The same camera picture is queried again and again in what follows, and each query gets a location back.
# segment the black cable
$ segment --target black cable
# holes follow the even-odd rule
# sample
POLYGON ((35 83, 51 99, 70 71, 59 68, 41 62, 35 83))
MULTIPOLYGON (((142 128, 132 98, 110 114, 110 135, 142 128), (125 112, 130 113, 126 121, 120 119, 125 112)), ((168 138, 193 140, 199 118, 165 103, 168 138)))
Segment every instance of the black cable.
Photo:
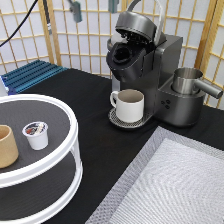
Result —
POLYGON ((4 44, 6 44, 8 41, 10 41, 14 36, 15 34, 18 32, 18 30, 20 29, 20 27, 23 25, 23 23, 27 20, 27 18, 29 17, 31 11, 33 10, 34 6, 36 5, 36 3, 38 2, 38 0, 35 0, 33 5, 31 6, 30 10, 28 11, 27 15, 25 16, 25 18, 23 19, 23 21, 19 24, 19 26, 16 28, 16 30, 14 31, 14 33, 6 40, 4 41, 0 47, 2 47, 4 44))

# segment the tan cup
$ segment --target tan cup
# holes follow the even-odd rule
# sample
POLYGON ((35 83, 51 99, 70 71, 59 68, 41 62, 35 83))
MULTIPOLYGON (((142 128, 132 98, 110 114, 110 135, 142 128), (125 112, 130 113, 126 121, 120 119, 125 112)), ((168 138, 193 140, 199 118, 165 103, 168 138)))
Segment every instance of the tan cup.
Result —
POLYGON ((13 164, 19 156, 12 129, 0 125, 0 168, 13 164))

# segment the blue dish rack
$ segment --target blue dish rack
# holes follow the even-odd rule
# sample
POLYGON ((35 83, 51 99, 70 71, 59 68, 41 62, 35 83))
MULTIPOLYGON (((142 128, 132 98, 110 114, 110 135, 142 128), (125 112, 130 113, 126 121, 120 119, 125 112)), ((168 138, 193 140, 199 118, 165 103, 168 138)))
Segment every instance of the blue dish rack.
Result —
POLYGON ((36 60, 2 76, 5 86, 12 92, 21 93, 67 68, 36 60))

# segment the black countertop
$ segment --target black countertop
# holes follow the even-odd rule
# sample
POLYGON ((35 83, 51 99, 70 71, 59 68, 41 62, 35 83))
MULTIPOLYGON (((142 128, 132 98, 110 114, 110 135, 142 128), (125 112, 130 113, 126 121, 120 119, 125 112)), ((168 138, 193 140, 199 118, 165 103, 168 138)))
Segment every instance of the black countertop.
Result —
POLYGON ((85 223, 158 126, 215 148, 224 149, 224 111, 203 106, 199 122, 175 128, 152 119, 133 132, 108 120, 111 80, 70 69, 23 93, 42 94, 67 103, 79 123, 83 179, 71 202, 47 224, 85 223))

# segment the coffee machine drip tray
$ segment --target coffee machine drip tray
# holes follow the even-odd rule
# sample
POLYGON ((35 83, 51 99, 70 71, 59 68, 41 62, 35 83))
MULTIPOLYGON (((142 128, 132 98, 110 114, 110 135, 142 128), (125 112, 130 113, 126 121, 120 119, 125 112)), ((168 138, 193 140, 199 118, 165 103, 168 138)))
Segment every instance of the coffee machine drip tray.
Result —
POLYGON ((145 125, 150 120, 150 118, 152 117, 152 114, 144 113, 143 118, 139 121, 134 122, 134 123, 126 123, 126 122, 118 119, 118 117, 116 116, 116 109, 115 108, 110 110, 108 116, 109 116, 110 122, 113 125, 115 125, 116 127, 131 131, 131 130, 135 130, 135 129, 140 128, 143 125, 145 125))

